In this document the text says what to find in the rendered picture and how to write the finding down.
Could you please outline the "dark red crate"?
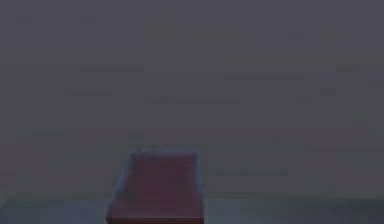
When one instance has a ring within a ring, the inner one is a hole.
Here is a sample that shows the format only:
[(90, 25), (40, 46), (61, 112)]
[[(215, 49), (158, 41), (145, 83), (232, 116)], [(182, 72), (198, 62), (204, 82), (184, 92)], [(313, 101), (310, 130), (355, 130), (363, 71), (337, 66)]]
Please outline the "dark red crate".
[(205, 224), (199, 153), (132, 151), (105, 224)]

